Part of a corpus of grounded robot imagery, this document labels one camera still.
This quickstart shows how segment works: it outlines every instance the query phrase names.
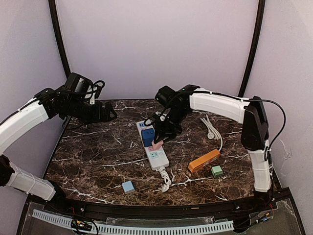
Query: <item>green cube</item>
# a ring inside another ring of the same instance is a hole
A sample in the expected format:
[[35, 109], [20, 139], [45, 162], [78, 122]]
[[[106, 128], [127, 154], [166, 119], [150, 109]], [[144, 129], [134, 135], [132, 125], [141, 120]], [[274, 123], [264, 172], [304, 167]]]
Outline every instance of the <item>green cube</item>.
[[219, 165], [212, 167], [211, 171], [214, 178], [223, 175], [223, 170]]

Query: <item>black cable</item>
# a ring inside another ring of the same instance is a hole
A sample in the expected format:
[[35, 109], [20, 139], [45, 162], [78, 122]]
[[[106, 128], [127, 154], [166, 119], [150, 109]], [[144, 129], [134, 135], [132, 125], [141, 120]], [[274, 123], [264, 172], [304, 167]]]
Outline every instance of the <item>black cable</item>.
[[89, 219], [89, 218], [87, 218], [87, 217], [84, 217], [84, 216], [78, 215], [78, 214], [72, 214], [72, 213], [66, 213], [66, 212], [60, 211], [60, 210], [56, 209], [55, 207], [53, 207], [51, 204], [48, 204], [48, 206], [50, 206], [51, 208], [55, 209], [56, 211], [58, 211], [58, 212], [61, 213], [61, 214], [65, 214], [65, 215], [71, 216], [72, 219], [73, 219], [74, 216], [76, 216], [76, 217], [80, 217], [80, 218], [82, 218], [82, 219], [84, 219], [84, 220], [87, 220], [88, 222], [93, 223], [93, 225], [95, 226], [95, 228], [96, 228], [96, 230], [97, 230], [97, 234], [96, 234], [96, 235], [99, 235], [99, 228], [98, 228], [98, 226], [95, 224], [95, 222], [93, 221], [93, 219]]
[[84, 124], [78, 124], [77, 126], [74, 126], [74, 127], [71, 127], [71, 128], [66, 128], [65, 130], [66, 130], [66, 131], [69, 131], [69, 130], [76, 130], [76, 129], [82, 127], [83, 125], [84, 125]]
[[[173, 100], [175, 98], [177, 98], [178, 96], [181, 96], [181, 95], [184, 95], [184, 94], [189, 94], [189, 95], [192, 95], [192, 94], [213, 94], [213, 95], [219, 95], [219, 96], [224, 96], [224, 97], [228, 97], [228, 98], [232, 98], [232, 99], [235, 99], [235, 100], [243, 100], [243, 101], [246, 101], [246, 102], [268, 102], [268, 103], [272, 103], [272, 104], [275, 104], [278, 108], [280, 108], [280, 110], [282, 111], [283, 113], [283, 116], [284, 116], [284, 122], [283, 122], [283, 126], [282, 128], [280, 129], [280, 131], [277, 133], [277, 135], [273, 138], [273, 140], [271, 141], [271, 143], [269, 144], [269, 147], [268, 147], [268, 150], [270, 150], [270, 148], [272, 147], [273, 143], [275, 142], [275, 140], [278, 138], [278, 136], [283, 132], [285, 126], [286, 126], [286, 113], [283, 109], [282, 106], [280, 106], [278, 103], [276, 103], [275, 101], [272, 101], [272, 100], [268, 100], [268, 99], [242, 99], [242, 98], [239, 98], [239, 97], [235, 97], [235, 96], [231, 96], [231, 95], [227, 95], [227, 94], [222, 94], [222, 93], [218, 93], [218, 92], [210, 92], [210, 91], [192, 91], [192, 92], [180, 92], [180, 93], [177, 93], [167, 104], [166, 106], [164, 107], [164, 109], [162, 110], [161, 115], [164, 114], [164, 112], [170, 107], [170, 105], [172, 104]], [[150, 119], [151, 117], [147, 118], [145, 121], [144, 121], [144, 125], [145, 126], [151, 126], [153, 124], [153, 122], [151, 122], [150, 124], [146, 124], [146, 122]]]
[[11, 113], [8, 117], [6, 117], [6, 118], [0, 123], [0, 126], [1, 126], [2, 124], [4, 124], [10, 117], [12, 117], [13, 115], [17, 114], [19, 111], [23, 110], [24, 108], [26, 108], [27, 106], [29, 106], [30, 104], [32, 104], [32, 103], [34, 103], [34, 102], [36, 102], [36, 101], [38, 101], [38, 100], [37, 100], [37, 99], [34, 99], [34, 100], [32, 100], [31, 102], [29, 102], [29, 103], [25, 104], [24, 106], [22, 106], [22, 107], [21, 107], [20, 109], [18, 109], [17, 111]]
[[98, 83], [102, 83], [101, 88], [104, 88], [105, 85], [106, 85], [106, 83], [105, 83], [104, 81], [102, 81], [102, 80], [96, 81], [93, 85], [95, 86], [95, 85], [98, 84]]
[[65, 130], [65, 125], [66, 125], [66, 123], [67, 123], [67, 120], [68, 120], [68, 116], [65, 116], [65, 120], [64, 120], [63, 123], [62, 123], [62, 128], [63, 128], [63, 130]]
[[88, 95], [88, 94], [96, 93], [96, 91], [91, 91], [91, 92], [56, 91], [56, 93], [66, 93], [66, 94], [75, 94], [75, 95]]
[[260, 223], [264, 222], [264, 219], [265, 219], [267, 216], [269, 216], [269, 215], [272, 213], [272, 211], [266, 213], [266, 214], [263, 215], [261, 218], [259, 218], [257, 221], [253, 222], [252, 224], [250, 224], [250, 225], [248, 225], [248, 226], [246, 226], [246, 227], [241, 227], [241, 228], [238, 227], [238, 226], [240, 226], [240, 225], [242, 225], [242, 224], [248, 222], [249, 220], [254, 219], [255, 217], [257, 217], [257, 216], [259, 215], [259, 213], [260, 213], [260, 211], [258, 212], [257, 215], [255, 215], [255, 216], [253, 216], [252, 218], [249, 218], [249, 219], [245, 220], [244, 222], [242, 222], [242, 223], [236, 225], [234, 228], [235, 228], [235, 229], [248, 229], [248, 228], [252, 227], [253, 225], [260, 224]]
[[283, 132], [283, 130], [284, 130], [285, 126], [286, 126], [286, 119], [287, 118], [286, 118], [285, 110], [283, 109], [282, 106], [280, 106], [280, 104], [276, 103], [275, 101], [268, 100], [268, 99], [251, 99], [251, 100], [249, 100], [249, 102], [268, 102], [268, 103], [272, 103], [272, 104], [275, 104], [278, 108], [280, 108], [280, 110], [283, 113], [283, 116], [284, 116], [283, 126], [280, 129], [280, 131], [277, 133], [277, 135], [273, 138], [273, 140], [270, 142], [269, 147], [268, 147], [268, 150], [270, 150], [270, 148], [272, 147], [273, 143], [278, 138], [278, 136]]

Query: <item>light blue cube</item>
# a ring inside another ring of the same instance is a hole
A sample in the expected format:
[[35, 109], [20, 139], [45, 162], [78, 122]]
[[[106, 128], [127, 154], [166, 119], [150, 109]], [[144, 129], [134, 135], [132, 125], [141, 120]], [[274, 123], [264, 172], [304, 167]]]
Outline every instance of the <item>light blue cube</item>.
[[122, 183], [122, 186], [123, 186], [125, 193], [135, 191], [135, 188], [134, 188], [131, 181], [127, 181], [127, 182]]

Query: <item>blue plug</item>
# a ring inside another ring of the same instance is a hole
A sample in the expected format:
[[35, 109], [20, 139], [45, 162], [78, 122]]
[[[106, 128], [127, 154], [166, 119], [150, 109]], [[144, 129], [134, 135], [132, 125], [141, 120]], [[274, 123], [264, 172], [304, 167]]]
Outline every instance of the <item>blue plug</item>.
[[152, 146], [152, 141], [155, 138], [155, 131], [153, 128], [141, 131], [142, 142], [145, 147]]

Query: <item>purple wall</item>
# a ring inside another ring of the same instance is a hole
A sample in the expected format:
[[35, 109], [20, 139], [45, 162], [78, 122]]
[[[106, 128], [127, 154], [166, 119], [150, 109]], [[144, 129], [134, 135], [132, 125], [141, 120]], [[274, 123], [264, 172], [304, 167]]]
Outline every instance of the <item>purple wall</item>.
[[104, 79], [101, 98], [153, 98], [164, 85], [235, 95], [257, 0], [58, 0], [73, 71]]
[[[65, 81], [47, 0], [0, 1], [0, 120], [46, 87]], [[31, 130], [7, 151], [17, 166], [41, 177], [61, 133], [53, 119]], [[14, 235], [26, 195], [0, 188], [0, 235]]]
[[[246, 96], [280, 103], [287, 114], [281, 141], [273, 146], [274, 167], [290, 187], [306, 232], [313, 234], [313, 2], [267, 1]], [[282, 125], [278, 108], [266, 105], [270, 135]]]

